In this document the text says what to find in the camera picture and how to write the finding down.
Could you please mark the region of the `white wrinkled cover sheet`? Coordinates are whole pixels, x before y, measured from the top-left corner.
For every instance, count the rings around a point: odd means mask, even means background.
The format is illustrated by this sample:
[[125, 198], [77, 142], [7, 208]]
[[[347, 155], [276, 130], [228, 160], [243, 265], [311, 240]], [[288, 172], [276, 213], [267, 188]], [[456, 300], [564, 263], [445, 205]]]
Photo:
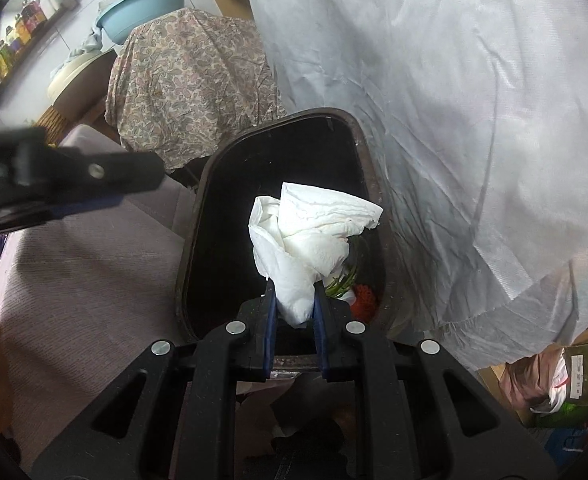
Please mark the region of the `white wrinkled cover sheet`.
[[588, 328], [588, 0], [249, 0], [283, 101], [360, 123], [390, 334], [476, 370]]

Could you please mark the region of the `floral patterned cloth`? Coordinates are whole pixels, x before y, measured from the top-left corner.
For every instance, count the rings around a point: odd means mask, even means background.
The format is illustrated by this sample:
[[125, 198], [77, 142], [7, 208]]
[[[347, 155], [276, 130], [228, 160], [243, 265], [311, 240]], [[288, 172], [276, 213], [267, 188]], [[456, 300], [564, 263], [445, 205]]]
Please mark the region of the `floral patterned cloth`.
[[105, 100], [123, 147], [169, 171], [285, 114], [255, 23], [188, 8], [130, 33]]

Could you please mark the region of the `dark trash bin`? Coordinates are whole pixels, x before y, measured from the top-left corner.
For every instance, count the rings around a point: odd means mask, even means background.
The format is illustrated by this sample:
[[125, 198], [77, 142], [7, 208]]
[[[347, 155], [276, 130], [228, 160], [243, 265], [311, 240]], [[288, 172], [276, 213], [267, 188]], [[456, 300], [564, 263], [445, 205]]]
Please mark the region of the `dark trash bin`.
[[355, 288], [388, 330], [400, 269], [372, 157], [351, 115], [316, 108], [248, 130], [208, 159], [175, 285], [181, 335], [204, 338], [268, 289], [306, 325], [315, 293]]

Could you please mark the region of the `woven wicker basket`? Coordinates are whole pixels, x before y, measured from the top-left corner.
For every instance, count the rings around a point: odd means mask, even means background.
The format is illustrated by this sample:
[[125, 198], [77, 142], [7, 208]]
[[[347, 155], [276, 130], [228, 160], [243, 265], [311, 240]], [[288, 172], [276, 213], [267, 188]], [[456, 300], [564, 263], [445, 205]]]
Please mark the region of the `woven wicker basket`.
[[72, 123], [53, 106], [44, 111], [36, 120], [35, 126], [44, 129], [46, 143], [52, 146], [59, 145], [73, 127]]

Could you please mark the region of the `brown cream rice cooker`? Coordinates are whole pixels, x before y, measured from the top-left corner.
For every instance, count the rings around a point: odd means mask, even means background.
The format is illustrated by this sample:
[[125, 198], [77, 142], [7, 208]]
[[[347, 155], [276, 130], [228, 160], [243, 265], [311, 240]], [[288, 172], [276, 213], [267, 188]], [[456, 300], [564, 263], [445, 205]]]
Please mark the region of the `brown cream rice cooker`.
[[108, 93], [114, 49], [81, 54], [55, 74], [47, 88], [51, 106], [69, 122], [79, 122]]

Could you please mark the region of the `green leafy vegetable scrap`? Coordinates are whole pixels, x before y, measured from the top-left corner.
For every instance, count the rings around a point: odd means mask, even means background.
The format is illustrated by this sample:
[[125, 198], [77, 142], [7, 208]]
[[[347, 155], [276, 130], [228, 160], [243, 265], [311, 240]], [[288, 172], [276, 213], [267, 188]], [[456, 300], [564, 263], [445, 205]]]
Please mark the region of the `green leafy vegetable scrap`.
[[360, 269], [360, 239], [350, 237], [348, 240], [349, 254], [339, 268], [324, 280], [326, 296], [339, 299], [356, 283]]

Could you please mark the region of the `light blue plastic basin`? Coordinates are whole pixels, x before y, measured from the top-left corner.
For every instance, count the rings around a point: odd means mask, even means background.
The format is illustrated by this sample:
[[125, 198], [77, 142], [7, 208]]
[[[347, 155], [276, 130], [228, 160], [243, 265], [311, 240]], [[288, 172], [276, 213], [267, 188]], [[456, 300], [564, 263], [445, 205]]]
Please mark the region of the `light blue plastic basin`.
[[138, 26], [183, 6], [184, 0], [115, 0], [100, 12], [96, 28], [114, 44], [123, 44]]

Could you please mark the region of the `white tissue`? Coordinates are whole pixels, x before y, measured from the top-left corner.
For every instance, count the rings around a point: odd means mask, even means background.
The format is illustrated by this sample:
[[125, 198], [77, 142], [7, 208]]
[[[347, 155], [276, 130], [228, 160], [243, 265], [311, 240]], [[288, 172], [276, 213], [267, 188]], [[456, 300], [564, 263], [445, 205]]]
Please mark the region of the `white tissue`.
[[287, 324], [311, 319], [315, 283], [329, 278], [349, 254], [348, 240], [379, 225], [383, 208], [363, 198], [285, 182], [278, 198], [258, 196], [248, 219], [258, 273], [274, 286]]

